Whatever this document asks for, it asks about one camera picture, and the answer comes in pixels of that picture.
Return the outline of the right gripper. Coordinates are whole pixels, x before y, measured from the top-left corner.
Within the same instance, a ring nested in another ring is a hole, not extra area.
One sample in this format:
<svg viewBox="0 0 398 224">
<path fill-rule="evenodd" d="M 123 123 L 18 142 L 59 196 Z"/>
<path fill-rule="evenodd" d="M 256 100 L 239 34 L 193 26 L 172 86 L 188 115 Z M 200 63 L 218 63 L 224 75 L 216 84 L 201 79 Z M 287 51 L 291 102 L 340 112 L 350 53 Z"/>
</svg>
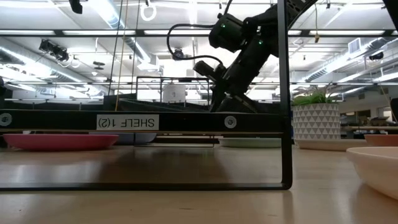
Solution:
<svg viewBox="0 0 398 224">
<path fill-rule="evenodd" d="M 241 105 L 252 112 L 258 112 L 256 103 L 248 98 L 245 92 L 271 53 L 268 46 L 248 46 L 239 53 L 229 67 L 219 65 L 217 69 L 220 80 L 217 81 L 217 90 L 213 90 L 210 111 L 231 111 L 228 103 L 232 95 Z"/>
</svg>

